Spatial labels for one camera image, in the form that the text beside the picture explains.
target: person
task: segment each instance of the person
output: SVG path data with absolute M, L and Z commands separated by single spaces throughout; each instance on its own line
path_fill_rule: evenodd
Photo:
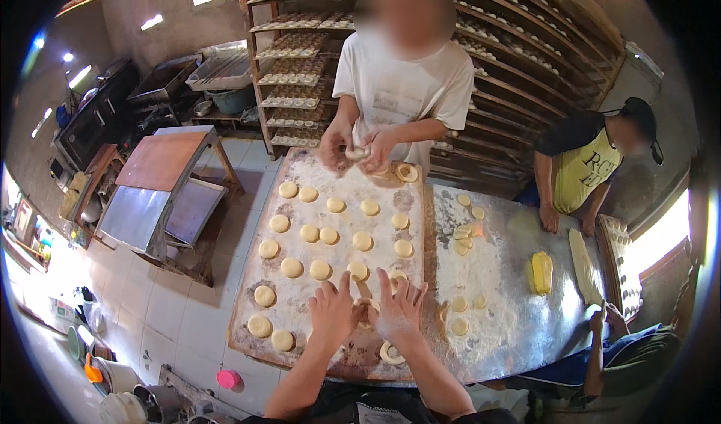
M 468 392 L 433 355 L 419 327 L 428 284 L 417 288 L 401 279 L 392 295 L 386 272 L 376 272 L 381 285 L 380 312 L 373 307 L 354 309 L 350 272 L 343 273 L 338 288 L 329 281 L 321 283 L 315 297 L 309 299 L 313 332 L 303 355 L 271 395 L 265 417 L 254 416 L 243 422 L 517 422 L 508 410 L 476 412 Z M 418 389 L 324 382 L 333 354 L 364 314 L 405 357 Z
M 681 286 L 670 325 L 656 324 L 631 333 L 623 315 L 607 303 L 610 338 L 602 338 L 603 312 L 589 321 L 591 346 L 527 373 L 484 382 L 496 390 L 527 389 L 541 399 L 569 399 L 583 406 L 597 397 L 623 397 L 644 389 L 673 364 L 694 312 L 696 275 L 693 268 Z
M 651 106 L 638 97 L 628 98 L 610 117 L 596 111 L 574 113 L 536 142 L 535 180 L 515 200 L 539 207 L 543 228 L 552 233 L 558 231 L 560 214 L 571 214 L 587 201 L 581 221 L 583 234 L 591 237 L 624 157 L 642 153 L 649 145 L 661 166 L 656 119 Z
M 366 173 L 389 160 L 430 170 L 432 140 L 463 130 L 473 87 L 473 62 L 449 41 L 452 0 L 358 0 L 357 32 L 343 43 L 332 96 L 338 111 L 321 138 L 329 169 L 347 169 L 342 145 L 370 149 Z

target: white t-shirt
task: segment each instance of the white t-shirt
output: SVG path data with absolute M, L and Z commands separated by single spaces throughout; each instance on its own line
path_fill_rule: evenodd
M 383 56 L 372 38 L 353 33 L 343 43 L 333 97 L 356 98 L 360 117 L 353 126 L 358 144 L 374 125 L 393 125 L 435 118 L 451 130 L 463 130 L 473 87 L 474 67 L 458 44 L 449 41 L 433 55 L 413 61 Z M 430 146 L 425 140 L 397 144 L 392 160 L 420 164 L 430 170 Z

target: metal bowl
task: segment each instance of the metal bowl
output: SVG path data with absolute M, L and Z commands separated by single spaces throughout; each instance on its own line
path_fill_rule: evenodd
M 202 118 L 204 115 L 211 112 L 212 105 L 212 100 L 206 100 L 205 102 L 200 102 L 196 104 L 194 108 L 195 115 L 197 115 L 199 118 Z

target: black cap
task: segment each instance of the black cap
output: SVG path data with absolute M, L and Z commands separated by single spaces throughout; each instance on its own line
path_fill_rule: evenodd
M 651 106 L 638 97 L 629 97 L 624 107 L 621 108 L 620 114 L 636 121 L 641 134 L 651 141 L 653 160 L 661 166 L 663 164 L 663 152 L 656 140 L 656 116 L 653 115 Z

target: yellow butter block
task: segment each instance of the yellow butter block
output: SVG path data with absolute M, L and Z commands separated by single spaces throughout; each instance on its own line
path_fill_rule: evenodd
M 551 280 L 553 279 L 553 261 L 545 252 L 536 252 L 531 257 L 531 265 L 534 268 L 534 285 L 539 294 L 551 292 Z

